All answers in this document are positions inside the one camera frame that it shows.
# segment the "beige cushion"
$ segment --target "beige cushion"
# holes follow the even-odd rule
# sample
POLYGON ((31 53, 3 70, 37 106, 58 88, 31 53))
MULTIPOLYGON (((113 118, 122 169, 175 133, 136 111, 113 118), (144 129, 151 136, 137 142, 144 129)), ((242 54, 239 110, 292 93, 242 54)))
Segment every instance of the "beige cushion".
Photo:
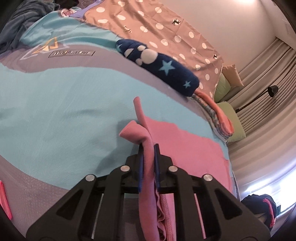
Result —
POLYGON ((240 123, 239 118, 237 117, 237 114, 235 113, 232 106, 228 102, 217 103, 217 105, 223 110, 225 115, 232 122, 234 128, 234 133, 232 137, 228 139, 228 142, 240 141, 246 138, 246 133, 244 132, 242 124, 240 123))
POLYGON ((224 66, 222 68, 222 73, 225 76, 225 78, 228 80, 231 87, 244 86, 244 84, 242 83, 240 76, 237 72, 235 64, 229 65, 229 66, 224 66))

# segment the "star pattern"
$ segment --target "star pattern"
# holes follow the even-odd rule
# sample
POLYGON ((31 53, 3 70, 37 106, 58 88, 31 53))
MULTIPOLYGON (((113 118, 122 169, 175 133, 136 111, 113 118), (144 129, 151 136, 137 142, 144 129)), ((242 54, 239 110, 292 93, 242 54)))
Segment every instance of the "star pattern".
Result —
POLYGON ((175 69, 175 67, 173 67, 171 64, 172 64, 172 60, 170 62, 165 62, 163 60, 163 66, 158 70, 158 71, 161 71, 163 70, 165 72, 165 75, 168 76, 168 72, 171 70, 171 69, 175 69))
POLYGON ((185 81, 185 84, 183 85, 185 87, 185 89, 187 89, 188 87, 191 87, 190 82, 191 81, 189 81, 189 82, 185 81))
POLYGON ((121 49, 120 49, 120 46, 121 45, 116 45, 116 50, 119 52, 119 53, 121 53, 121 49))

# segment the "black lamp shade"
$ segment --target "black lamp shade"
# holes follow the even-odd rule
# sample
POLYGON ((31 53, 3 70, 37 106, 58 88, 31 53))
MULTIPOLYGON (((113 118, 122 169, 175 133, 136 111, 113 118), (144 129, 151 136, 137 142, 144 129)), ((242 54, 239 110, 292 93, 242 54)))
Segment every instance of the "black lamp shade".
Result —
POLYGON ((267 91, 270 97, 274 97, 279 91, 279 88, 276 85, 273 85, 273 86, 269 86, 267 88, 267 91))

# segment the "pink cloth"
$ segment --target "pink cloth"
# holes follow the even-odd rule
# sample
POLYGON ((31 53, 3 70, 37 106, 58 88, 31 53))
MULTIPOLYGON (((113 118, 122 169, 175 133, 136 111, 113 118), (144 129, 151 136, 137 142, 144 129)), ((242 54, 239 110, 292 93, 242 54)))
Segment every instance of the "pink cloth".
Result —
POLYGON ((8 202, 6 199, 6 195, 5 195, 5 190, 4 190, 4 184, 2 181, 0 181, 0 205, 2 206, 4 212, 6 213, 7 217, 11 220, 12 219, 12 215, 11 215, 11 211, 10 208, 8 206, 8 202))
POLYGON ((142 190, 139 194, 140 222, 145 239, 147 241, 158 241, 160 235, 157 226, 157 205, 154 188, 154 144, 152 138, 149 132, 134 120, 127 124, 119 136, 134 144, 143 144, 144 176, 142 190))
POLYGON ((268 204, 268 206, 269 206, 269 212, 270 212, 270 215, 271 215, 271 223, 270 223, 269 228, 272 228, 274 226, 274 224, 276 223, 276 218, 274 217, 274 211, 272 209, 272 205, 271 205, 270 201, 267 198, 264 198, 263 202, 266 202, 268 204))
POLYGON ((221 110, 221 108, 212 100, 212 98, 210 98, 207 94, 201 92, 199 89, 196 89, 194 91, 194 94, 198 95, 205 102, 207 102, 208 105, 211 106, 211 108, 217 113, 222 131, 227 135, 232 135, 234 133, 234 128, 231 121, 225 115, 223 110, 221 110))
POLYGON ((215 92, 224 60, 199 31, 158 0, 119 1, 103 1, 88 10, 84 20, 177 59, 199 78, 201 91, 215 92))
POLYGON ((176 241, 173 194, 159 196, 155 190, 153 145, 158 143, 160 153, 171 157, 174 165, 190 175, 201 177, 209 173, 232 192, 229 160, 224 158, 219 144, 211 139, 181 130, 175 124, 145 116, 139 97, 134 99, 134 105, 142 126, 132 121, 121 131, 120 136, 133 143, 143 143, 144 179, 139 195, 139 215, 144 236, 147 241, 160 240, 160 231, 164 236, 162 240, 176 241))

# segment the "floor lamp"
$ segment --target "floor lamp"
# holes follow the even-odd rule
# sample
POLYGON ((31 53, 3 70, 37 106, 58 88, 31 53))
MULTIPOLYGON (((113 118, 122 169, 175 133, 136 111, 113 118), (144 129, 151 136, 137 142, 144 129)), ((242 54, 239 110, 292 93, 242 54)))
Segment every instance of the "floor lamp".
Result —
POLYGON ((235 110, 235 113, 238 113, 239 111, 241 111, 242 109, 246 108, 247 106, 249 106, 250 104, 252 104, 254 101, 258 100, 261 96, 263 96, 265 93, 268 92, 269 96, 271 98, 273 98, 277 92, 279 91, 279 88, 276 86, 276 85, 273 85, 273 86, 269 86, 267 88, 266 91, 264 91, 263 93, 259 94, 255 99, 253 99, 250 103, 244 105, 242 108, 238 108, 235 110))

